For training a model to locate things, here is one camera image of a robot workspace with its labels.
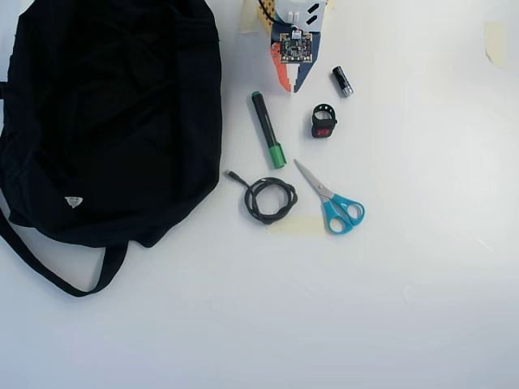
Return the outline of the blue-grey gripper finger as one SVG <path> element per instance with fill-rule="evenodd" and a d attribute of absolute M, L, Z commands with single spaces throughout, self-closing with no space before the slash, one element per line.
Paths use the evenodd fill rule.
<path fill-rule="evenodd" d="M 319 50 L 320 50 L 320 41 L 321 41 L 320 34 L 311 34 L 311 38 L 303 37 L 303 39 L 302 39 L 303 50 L 307 51 L 311 54 L 311 62 L 302 62 L 299 65 L 298 75 L 297 75 L 296 82 L 294 85 L 294 93 L 299 92 L 305 79 L 309 75 L 311 68 L 317 62 L 317 58 L 318 58 L 318 54 L 319 54 Z"/>

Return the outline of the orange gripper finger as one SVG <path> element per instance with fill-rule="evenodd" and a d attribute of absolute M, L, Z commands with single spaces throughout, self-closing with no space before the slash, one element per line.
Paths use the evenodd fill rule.
<path fill-rule="evenodd" d="M 277 77 L 280 85 L 287 91 L 291 91 L 290 79 L 287 71 L 287 64 L 281 62 L 280 55 L 280 43 L 274 42 L 270 47 L 270 54 L 272 57 L 273 64 L 277 71 Z"/>

